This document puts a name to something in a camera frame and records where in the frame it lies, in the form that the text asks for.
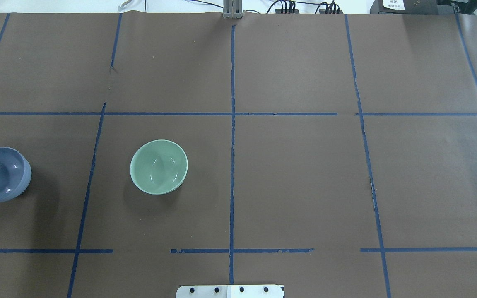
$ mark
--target gray tabletop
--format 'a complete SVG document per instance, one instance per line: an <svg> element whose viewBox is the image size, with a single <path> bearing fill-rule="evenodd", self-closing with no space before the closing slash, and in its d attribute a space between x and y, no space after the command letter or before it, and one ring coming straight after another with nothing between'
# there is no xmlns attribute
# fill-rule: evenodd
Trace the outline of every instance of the gray tabletop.
<svg viewBox="0 0 477 298"><path fill-rule="evenodd" d="M1 146L2 298L477 297L477 17L0 14Z"/></svg>

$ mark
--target blue bowl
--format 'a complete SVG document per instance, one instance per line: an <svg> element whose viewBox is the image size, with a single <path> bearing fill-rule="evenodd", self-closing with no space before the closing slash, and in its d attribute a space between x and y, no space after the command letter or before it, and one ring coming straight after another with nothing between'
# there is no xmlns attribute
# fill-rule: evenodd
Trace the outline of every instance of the blue bowl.
<svg viewBox="0 0 477 298"><path fill-rule="evenodd" d="M0 202L19 196L31 182L31 166L17 150L0 147Z"/></svg>

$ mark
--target white metal plate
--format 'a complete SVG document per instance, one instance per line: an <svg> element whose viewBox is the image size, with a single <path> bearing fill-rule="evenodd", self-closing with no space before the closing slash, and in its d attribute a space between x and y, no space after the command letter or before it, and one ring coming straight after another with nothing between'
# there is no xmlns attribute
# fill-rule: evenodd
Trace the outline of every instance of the white metal plate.
<svg viewBox="0 0 477 298"><path fill-rule="evenodd" d="M176 298L284 298L284 286L282 285L181 286L176 291Z"/></svg>

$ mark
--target green bowl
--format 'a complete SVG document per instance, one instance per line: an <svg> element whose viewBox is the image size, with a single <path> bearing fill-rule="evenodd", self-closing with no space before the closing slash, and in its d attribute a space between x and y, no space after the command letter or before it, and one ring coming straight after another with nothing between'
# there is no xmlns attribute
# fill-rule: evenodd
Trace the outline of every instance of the green bowl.
<svg viewBox="0 0 477 298"><path fill-rule="evenodd" d="M164 195L183 183L187 167L187 155L178 144L157 139L136 151L130 163L130 176L147 194Z"/></svg>

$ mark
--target gray metal bracket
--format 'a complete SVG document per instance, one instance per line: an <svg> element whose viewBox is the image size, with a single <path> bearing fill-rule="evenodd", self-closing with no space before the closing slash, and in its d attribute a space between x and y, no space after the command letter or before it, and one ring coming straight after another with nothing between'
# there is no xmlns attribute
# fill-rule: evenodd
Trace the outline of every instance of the gray metal bracket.
<svg viewBox="0 0 477 298"><path fill-rule="evenodd" d="M242 19L242 0L224 0L224 19Z"/></svg>

